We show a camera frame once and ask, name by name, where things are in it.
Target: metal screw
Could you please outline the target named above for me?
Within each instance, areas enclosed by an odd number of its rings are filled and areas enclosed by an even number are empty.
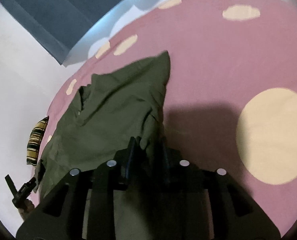
[[[114,167],[116,165],[116,161],[110,160],[106,163],[106,165],[108,165],[109,167]]]
[[[224,169],[218,169],[217,171],[217,174],[219,174],[219,175],[221,175],[221,176],[224,176],[225,174],[226,174],[226,170],[224,170]]]
[[[77,175],[77,174],[79,174],[80,173],[80,170],[79,169],[72,169],[72,170],[70,170],[70,175],[72,175],[72,176],[75,176],[75,175]]]
[[[180,164],[181,166],[183,166],[183,167],[186,167],[186,166],[189,166],[189,161],[187,161],[187,160],[181,160],[181,161],[179,162],[179,164]]]

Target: white tile floor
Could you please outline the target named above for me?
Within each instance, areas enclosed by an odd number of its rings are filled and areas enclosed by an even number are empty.
[[[165,0],[124,0],[81,39],[64,66],[0,5],[0,219],[15,235],[22,219],[12,205],[4,177],[16,186],[31,177],[26,144],[61,85],[125,25]],[[284,0],[297,7],[296,0]]]

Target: black clip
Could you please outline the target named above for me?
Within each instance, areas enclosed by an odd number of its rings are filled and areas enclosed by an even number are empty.
[[[13,194],[12,203],[16,208],[22,208],[26,210],[26,206],[24,204],[24,200],[31,194],[32,190],[36,187],[36,178],[33,177],[27,183],[24,183],[19,191],[16,190],[14,182],[12,181],[10,175],[5,177],[7,185]]]

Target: plaid fabric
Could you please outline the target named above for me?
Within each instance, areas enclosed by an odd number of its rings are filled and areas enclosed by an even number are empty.
[[[41,141],[43,139],[45,129],[47,128],[49,117],[45,117],[39,121],[31,132],[27,146],[26,164],[36,166],[40,151]]]

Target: cream circle pattern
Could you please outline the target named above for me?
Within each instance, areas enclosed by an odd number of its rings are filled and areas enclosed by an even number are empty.
[[[259,93],[237,124],[238,153],[262,182],[283,184],[297,177],[297,93],[282,88]]]
[[[234,5],[224,10],[222,15],[226,20],[245,21],[260,17],[261,12],[250,5]]]
[[[67,94],[67,95],[72,94],[73,87],[74,87],[74,85],[75,85],[76,82],[77,82],[76,79],[73,79],[73,80],[71,81],[71,83],[70,83],[68,89],[66,90],[66,94]]]
[[[132,35],[128,38],[126,38],[124,41],[121,42],[121,44],[118,45],[118,47],[116,48],[116,50],[114,51],[114,55],[115,56],[119,56],[122,55],[123,53],[125,53],[130,47],[133,46],[133,44],[135,44],[135,42],[137,42],[137,35]]]
[[[95,54],[95,57],[99,59],[105,52],[107,52],[111,48],[110,42],[106,42],[104,45],[102,45],[97,53]]]
[[[158,8],[161,10],[171,8],[175,5],[179,5],[182,3],[182,0],[167,0],[166,2],[162,3]]]

